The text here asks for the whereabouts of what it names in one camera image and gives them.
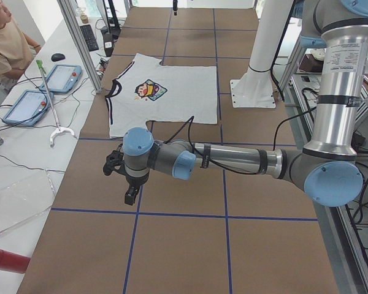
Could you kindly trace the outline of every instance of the blue tablet device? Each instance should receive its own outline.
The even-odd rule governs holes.
[[[33,126],[49,109],[47,93],[26,90],[3,117],[6,124]]]
[[[65,94],[74,87],[81,73],[80,66],[57,64],[47,76],[48,88],[52,93]],[[40,85],[39,88],[41,91],[45,91],[44,84]]]

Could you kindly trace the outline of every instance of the green clip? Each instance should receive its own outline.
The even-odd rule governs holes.
[[[46,74],[46,71],[45,71],[44,67],[42,66],[42,60],[37,59],[36,62],[37,62],[38,68],[42,69],[44,71],[44,74]]]

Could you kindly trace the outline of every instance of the beige t-shirt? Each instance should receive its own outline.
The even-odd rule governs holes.
[[[11,69],[26,69],[33,58],[22,31],[12,18],[0,29],[0,78]]]

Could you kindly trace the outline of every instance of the cartoon graphic on shirt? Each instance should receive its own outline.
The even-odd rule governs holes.
[[[148,97],[152,101],[157,100],[166,92],[166,88],[151,80],[145,81],[143,84],[140,84],[135,89],[135,93],[138,94],[140,98]]]

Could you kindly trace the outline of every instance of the clear plastic bag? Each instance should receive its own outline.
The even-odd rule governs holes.
[[[0,236],[48,213],[55,191],[46,171],[0,190]]]

